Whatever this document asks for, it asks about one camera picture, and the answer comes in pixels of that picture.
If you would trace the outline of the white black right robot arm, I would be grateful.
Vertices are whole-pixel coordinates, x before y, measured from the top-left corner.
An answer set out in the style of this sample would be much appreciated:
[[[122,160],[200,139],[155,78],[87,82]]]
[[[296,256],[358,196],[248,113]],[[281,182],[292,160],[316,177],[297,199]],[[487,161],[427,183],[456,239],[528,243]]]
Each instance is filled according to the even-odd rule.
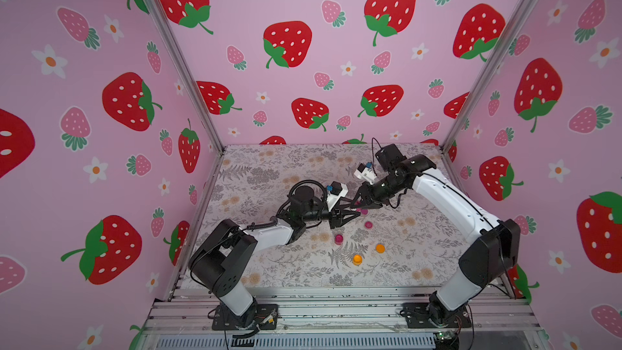
[[[414,191],[431,202],[462,233],[468,249],[458,269],[429,298],[428,320],[437,327],[448,325],[456,314],[493,280],[518,263],[520,227],[500,220],[459,191],[428,157],[405,157],[391,144],[375,155],[386,172],[378,179],[374,164],[360,164],[354,176],[363,181],[353,201],[360,207],[388,206],[393,197]]]

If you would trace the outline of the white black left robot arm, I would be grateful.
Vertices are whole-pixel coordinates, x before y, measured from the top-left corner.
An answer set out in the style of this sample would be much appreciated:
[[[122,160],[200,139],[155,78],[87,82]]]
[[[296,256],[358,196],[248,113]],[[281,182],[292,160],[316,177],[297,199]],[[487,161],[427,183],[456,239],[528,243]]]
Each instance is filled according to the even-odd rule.
[[[263,318],[259,305],[241,277],[257,252],[291,245],[306,231],[326,221],[340,228],[360,216],[362,202],[347,197],[348,188],[333,182],[329,186],[314,180],[296,183],[287,199],[266,223],[241,226],[222,220],[189,262],[190,278],[220,301],[222,318],[230,318],[238,327],[249,327]]]

